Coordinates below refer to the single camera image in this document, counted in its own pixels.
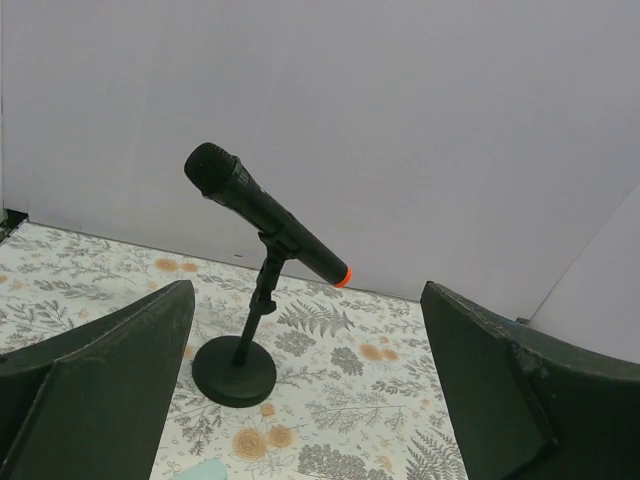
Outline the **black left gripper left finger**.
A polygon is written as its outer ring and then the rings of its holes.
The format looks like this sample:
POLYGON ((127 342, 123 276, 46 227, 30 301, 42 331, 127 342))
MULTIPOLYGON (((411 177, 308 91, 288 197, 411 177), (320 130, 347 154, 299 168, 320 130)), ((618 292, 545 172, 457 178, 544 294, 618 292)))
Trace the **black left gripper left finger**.
POLYGON ((194 317, 175 281, 1 357, 4 479, 147 479, 194 317))

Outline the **beige green stapler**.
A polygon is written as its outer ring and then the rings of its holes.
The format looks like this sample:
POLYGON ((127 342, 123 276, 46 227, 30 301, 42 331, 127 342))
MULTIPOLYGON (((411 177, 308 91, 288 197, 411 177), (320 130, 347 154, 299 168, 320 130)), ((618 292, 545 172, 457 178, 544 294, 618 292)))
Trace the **beige green stapler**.
POLYGON ((192 466, 179 475, 175 480, 227 480, 228 472, 223 463, 216 459, 203 461, 192 466))

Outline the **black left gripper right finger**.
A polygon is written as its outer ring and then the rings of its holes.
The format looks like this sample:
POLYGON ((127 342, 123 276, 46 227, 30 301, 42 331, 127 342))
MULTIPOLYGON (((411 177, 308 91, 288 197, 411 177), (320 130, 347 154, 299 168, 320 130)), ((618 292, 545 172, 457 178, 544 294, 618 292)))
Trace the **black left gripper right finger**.
POLYGON ((471 479, 636 479, 639 366, 429 281, 421 309, 471 479))

